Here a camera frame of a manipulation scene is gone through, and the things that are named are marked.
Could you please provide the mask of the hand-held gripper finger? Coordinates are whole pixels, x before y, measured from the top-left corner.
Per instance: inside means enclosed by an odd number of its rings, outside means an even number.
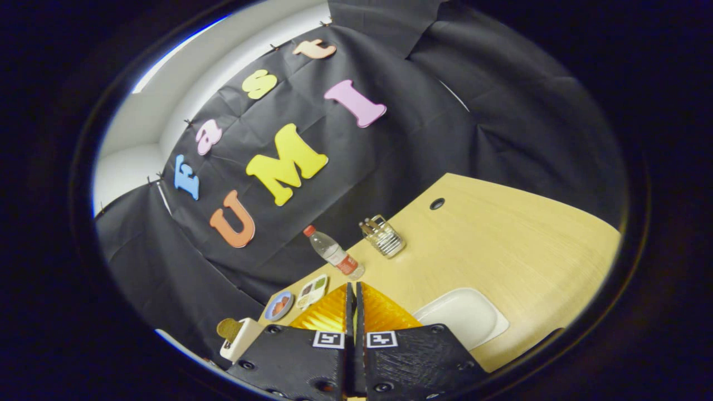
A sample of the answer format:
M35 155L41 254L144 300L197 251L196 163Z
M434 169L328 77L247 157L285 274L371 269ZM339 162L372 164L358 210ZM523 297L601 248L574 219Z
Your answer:
M346 400L355 309L352 284L341 285L292 325L267 325L228 375L273 398Z
M487 376L446 325L421 325L371 285L355 284L356 396L444 400Z

